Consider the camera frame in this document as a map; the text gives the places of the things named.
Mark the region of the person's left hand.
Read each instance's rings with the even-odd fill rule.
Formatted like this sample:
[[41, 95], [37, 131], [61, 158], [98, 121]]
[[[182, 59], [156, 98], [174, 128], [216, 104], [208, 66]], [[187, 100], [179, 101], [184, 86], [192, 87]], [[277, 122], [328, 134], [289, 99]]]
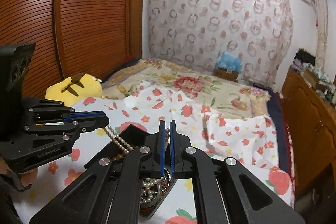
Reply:
[[31, 185], [37, 179], [38, 168], [28, 170], [27, 172], [24, 172], [24, 173], [15, 173], [9, 168], [9, 166], [6, 164], [6, 162], [1, 157], [0, 173], [2, 176], [7, 176], [7, 177], [9, 177], [12, 173], [17, 174], [21, 185], [26, 187], [26, 186]]

